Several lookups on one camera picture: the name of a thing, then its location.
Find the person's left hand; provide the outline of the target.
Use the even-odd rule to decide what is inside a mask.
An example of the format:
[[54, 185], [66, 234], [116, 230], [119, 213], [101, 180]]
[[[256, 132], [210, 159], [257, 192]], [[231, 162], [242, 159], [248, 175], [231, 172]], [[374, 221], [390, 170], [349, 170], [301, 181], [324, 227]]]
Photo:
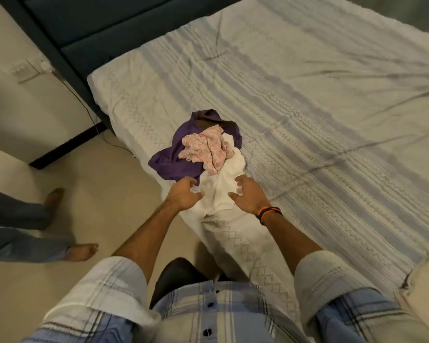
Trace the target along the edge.
[[172, 184], [164, 203], [170, 205], [171, 209], [176, 213], [194, 207], [198, 201], [190, 200], [189, 191], [196, 183], [196, 179], [192, 177], [184, 177], [178, 182]]

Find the person's right hand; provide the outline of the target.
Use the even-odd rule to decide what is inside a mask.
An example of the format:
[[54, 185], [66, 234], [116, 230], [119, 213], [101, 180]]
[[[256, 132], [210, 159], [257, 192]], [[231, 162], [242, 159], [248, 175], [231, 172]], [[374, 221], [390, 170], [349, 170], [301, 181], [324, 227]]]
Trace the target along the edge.
[[242, 211], [256, 215], [262, 207], [272, 206], [262, 187], [254, 179], [243, 174], [235, 178], [237, 191], [242, 191], [241, 202], [235, 202]]

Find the person's right forearm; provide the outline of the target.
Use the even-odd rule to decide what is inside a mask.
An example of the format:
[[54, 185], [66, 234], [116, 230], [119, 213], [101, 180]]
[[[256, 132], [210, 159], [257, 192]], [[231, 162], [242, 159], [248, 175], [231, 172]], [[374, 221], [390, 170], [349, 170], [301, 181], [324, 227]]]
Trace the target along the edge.
[[265, 226], [279, 247], [291, 274], [294, 276], [299, 262], [322, 248], [284, 216], [270, 214], [265, 217]]

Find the person's left forearm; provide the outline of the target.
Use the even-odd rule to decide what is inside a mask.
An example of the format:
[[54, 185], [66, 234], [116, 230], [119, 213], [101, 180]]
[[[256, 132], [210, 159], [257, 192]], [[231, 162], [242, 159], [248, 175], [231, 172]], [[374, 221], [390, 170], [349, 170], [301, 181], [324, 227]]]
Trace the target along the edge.
[[151, 216], [113, 253], [137, 264], [149, 283], [166, 233], [182, 207], [176, 201], [165, 200]]

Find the white garment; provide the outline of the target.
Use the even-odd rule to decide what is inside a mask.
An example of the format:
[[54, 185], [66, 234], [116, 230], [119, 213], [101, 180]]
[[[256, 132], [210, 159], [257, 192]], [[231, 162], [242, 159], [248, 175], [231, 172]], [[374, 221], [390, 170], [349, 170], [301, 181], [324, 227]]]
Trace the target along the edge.
[[198, 218], [211, 216], [219, 211], [232, 209], [234, 201], [228, 196], [229, 192], [237, 192], [236, 177], [243, 175], [246, 161], [240, 149], [234, 146], [232, 135], [223, 133], [223, 140], [233, 150], [233, 156], [224, 161], [223, 167], [217, 174], [209, 175], [204, 171], [199, 177], [197, 192], [203, 192], [204, 197], [194, 207], [189, 209]]

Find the orange and black wristband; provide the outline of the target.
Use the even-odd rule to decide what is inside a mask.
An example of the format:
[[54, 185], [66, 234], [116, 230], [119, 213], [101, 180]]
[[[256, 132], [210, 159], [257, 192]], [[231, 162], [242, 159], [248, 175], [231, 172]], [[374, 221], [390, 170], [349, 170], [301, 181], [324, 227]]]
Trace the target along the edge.
[[259, 220], [260, 224], [265, 226], [265, 217], [267, 215], [270, 214], [278, 214], [283, 216], [282, 211], [280, 208], [278, 207], [272, 207], [272, 206], [267, 206], [267, 207], [262, 207], [257, 214], [255, 215], [255, 217]]

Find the purple garment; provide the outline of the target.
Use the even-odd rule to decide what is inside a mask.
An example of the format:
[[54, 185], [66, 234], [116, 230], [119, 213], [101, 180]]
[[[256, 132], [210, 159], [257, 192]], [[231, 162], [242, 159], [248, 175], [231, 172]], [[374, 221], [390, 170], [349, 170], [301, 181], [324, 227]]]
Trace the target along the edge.
[[201, 162], [193, 163], [178, 157], [185, 148], [182, 139], [189, 134], [201, 133], [214, 125], [219, 125], [224, 132], [231, 135], [235, 147], [241, 149], [242, 136], [240, 128], [234, 121], [223, 120], [218, 112], [213, 109], [200, 110], [193, 112], [190, 119], [178, 127], [170, 147], [158, 151], [150, 158], [149, 167], [164, 180], [179, 181], [184, 177], [192, 177], [199, 181], [200, 175], [204, 172], [203, 164]]

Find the pink floral garment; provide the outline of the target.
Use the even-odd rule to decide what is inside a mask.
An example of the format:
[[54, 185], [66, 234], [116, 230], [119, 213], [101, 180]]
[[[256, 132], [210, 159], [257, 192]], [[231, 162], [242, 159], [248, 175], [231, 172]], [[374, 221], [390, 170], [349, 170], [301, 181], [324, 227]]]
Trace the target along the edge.
[[210, 176], [218, 174], [225, 161], [234, 156], [234, 147], [224, 141], [223, 133], [222, 127], [215, 125], [199, 134], [184, 136], [184, 149], [178, 154], [178, 158], [192, 163], [203, 163], [203, 168]]

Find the dark trousers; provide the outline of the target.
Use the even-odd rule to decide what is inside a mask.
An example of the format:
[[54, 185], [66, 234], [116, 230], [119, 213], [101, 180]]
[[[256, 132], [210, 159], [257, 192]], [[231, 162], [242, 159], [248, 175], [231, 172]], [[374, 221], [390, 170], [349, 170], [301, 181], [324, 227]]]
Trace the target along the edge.
[[215, 261], [204, 258], [192, 264], [188, 259], [178, 257], [169, 262], [161, 272], [154, 287], [149, 309], [163, 312], [183, 300], [199, 302], [214, 299], [215, 292], [225, 289], [224, 283], [241, 282], [229, 277]]

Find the striped white bed sheet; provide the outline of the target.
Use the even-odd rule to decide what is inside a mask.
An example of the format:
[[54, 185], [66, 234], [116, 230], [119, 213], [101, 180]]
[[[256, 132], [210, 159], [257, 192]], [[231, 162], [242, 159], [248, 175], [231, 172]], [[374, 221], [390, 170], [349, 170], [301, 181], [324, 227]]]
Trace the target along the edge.
[[346, 0], [243, 0], [87, 77], [147, 163], [192, 112], [242, 135], [245, 172], [391, 297], [429, 253], [429, 35]]

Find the plaid button shirt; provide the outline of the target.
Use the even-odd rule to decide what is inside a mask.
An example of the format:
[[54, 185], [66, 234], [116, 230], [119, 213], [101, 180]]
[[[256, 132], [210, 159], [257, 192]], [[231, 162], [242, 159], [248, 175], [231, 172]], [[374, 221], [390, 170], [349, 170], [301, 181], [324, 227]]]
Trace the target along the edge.
[[206, 281], [143, 304], [147, 283], [130, 259], [89, 271], [21, 343], [429, 343], [429, 328], [328, 251], [294, 277], [302, 324], [248, 282]]

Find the black skirting board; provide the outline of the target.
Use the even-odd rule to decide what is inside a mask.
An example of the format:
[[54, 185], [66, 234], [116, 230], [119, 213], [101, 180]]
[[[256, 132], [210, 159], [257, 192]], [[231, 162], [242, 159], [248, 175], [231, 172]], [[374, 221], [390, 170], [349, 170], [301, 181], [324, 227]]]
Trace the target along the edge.
[[71, 138], [67, 142], [30, 162], [28, 165], [36, 170], [42, 170], [106, 130], [107, 126], [103, 122], [99, 122], [76, 135], [74, 138]]

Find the dark blue padded headboard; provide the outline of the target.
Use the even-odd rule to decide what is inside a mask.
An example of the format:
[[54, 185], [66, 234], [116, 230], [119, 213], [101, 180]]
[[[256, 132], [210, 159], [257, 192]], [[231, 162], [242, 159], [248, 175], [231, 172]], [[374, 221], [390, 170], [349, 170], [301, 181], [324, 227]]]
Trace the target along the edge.
[[113, 130], [87, 77], [116, 57], [241, 0], [0, 0], [0, 5]]

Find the white pillow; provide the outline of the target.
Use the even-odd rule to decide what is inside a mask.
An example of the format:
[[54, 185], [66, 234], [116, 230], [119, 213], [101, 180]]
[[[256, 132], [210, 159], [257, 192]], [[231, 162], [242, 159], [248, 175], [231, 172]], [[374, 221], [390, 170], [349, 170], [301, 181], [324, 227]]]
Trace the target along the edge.
[[429, 254], [405, 277], [394, 291], [395, 300], [412, 316], [429, 327]]

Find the white wall switch panel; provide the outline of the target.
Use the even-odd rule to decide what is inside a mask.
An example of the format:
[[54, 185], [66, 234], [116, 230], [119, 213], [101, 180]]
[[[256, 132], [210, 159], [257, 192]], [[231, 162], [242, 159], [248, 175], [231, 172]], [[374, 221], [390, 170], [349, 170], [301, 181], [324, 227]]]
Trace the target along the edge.
[[53, 74], [55, 68], [46, 59], [35, 58], [17, 62], [9, 67], [7, 72], [14, 78], [17, 84], [23, 84], [38, 76]]

